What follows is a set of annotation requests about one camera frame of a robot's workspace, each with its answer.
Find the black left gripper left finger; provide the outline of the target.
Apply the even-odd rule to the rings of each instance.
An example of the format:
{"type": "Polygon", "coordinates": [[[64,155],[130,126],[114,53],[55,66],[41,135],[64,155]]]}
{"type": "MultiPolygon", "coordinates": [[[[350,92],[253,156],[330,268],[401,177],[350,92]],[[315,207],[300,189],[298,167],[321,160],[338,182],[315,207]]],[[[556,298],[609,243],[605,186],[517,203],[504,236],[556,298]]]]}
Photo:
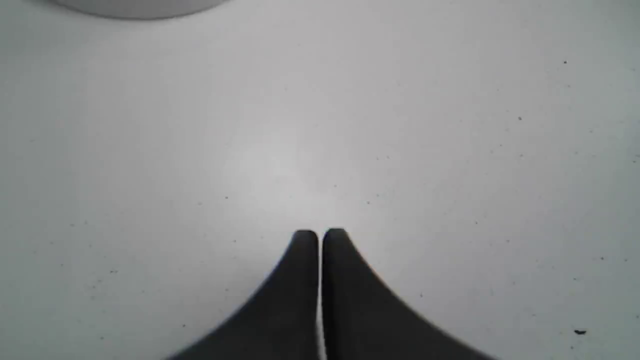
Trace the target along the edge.
{"type": "Polygon", "coordinates": [[[174,360],[317,360],[319,239],[297,230],[261,286],[174,360]]]}

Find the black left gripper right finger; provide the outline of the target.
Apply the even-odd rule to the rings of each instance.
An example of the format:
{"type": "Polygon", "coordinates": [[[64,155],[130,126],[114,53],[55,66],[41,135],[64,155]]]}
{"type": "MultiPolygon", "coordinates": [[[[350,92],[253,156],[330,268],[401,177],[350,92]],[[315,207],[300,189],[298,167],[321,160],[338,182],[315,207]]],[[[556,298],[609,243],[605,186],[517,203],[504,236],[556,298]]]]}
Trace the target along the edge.
{"type": "Polygon", "coordinates": [[[322,240],[321,307],[329,360],[487,360],[414,312],[370,268],[349,234],[322,240]]]}

